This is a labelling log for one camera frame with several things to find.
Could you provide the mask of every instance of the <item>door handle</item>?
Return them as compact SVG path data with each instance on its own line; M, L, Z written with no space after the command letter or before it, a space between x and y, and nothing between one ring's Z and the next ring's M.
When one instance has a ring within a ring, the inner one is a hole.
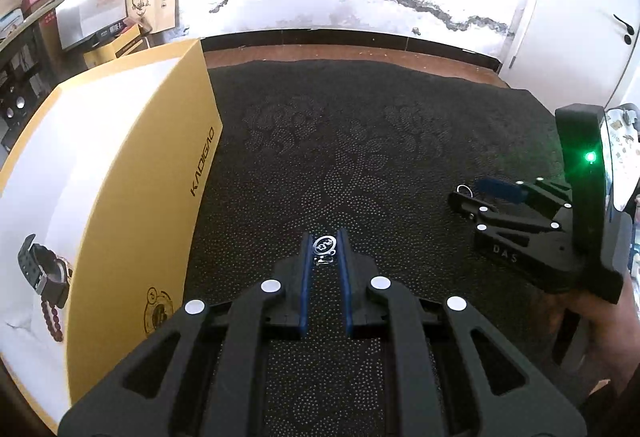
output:
M624 20L618 18L615 14L613 15L613 17L618 20L619 22L622 22L623 24L626 25L626 31L631 34L632 36L636 33L636 31L634 30L634 28L629 25L627 22L625 22Z

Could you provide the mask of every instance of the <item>brown floor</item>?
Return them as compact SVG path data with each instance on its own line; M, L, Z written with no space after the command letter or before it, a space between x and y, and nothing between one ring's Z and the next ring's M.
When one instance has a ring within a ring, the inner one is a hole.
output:
M489 83L502 88L507 84L488 68L467 63L388 49L354 47L346 45L276 45L240 47L223 51L205 52L208 68L239 65L254 60L293 62L299 60L370 60L400 65L401 67L437 74L447 78L463 78L476 83Z

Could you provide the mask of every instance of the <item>watch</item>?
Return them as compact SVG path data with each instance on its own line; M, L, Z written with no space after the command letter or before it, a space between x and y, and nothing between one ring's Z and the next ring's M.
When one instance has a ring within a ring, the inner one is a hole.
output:
M43 302L62 309L69 296L71 269L66 260L39 243L35 235L29 235L18 253L18 264L27 282L42 297Z

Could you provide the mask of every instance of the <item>patterned fabric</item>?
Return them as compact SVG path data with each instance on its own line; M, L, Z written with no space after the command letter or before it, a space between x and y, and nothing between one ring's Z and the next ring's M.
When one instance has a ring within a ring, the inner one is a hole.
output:
M296 254L304 231L346 227L383 274L430 299L466 297L526 347L531 287L474 254L447 194L481 176L561 174L554 118L534 97L371 62L252 62L210 77L224 128L186 299L233 299ZM384 407L380 342L344 336L337 269L318 266L308 337L271 345L265 433L383 435Z

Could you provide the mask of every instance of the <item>white circular marker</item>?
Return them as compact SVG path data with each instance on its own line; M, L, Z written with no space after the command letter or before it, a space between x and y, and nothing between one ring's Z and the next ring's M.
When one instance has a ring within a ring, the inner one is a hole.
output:
M460 296L452 296L447 300L447 307L452 311L463 311L466 309L466 300Z
M280 282L278 280L265 280L260 284L260 289L265 292L278 292L280 290Z
M204 311L204 301L202 300L190 300L187 305L184 306L184 310L187 314L200 314Z
M389 287L391 287L391 280L386 276L374 276L371 279L371 286L373 289L389 289Z

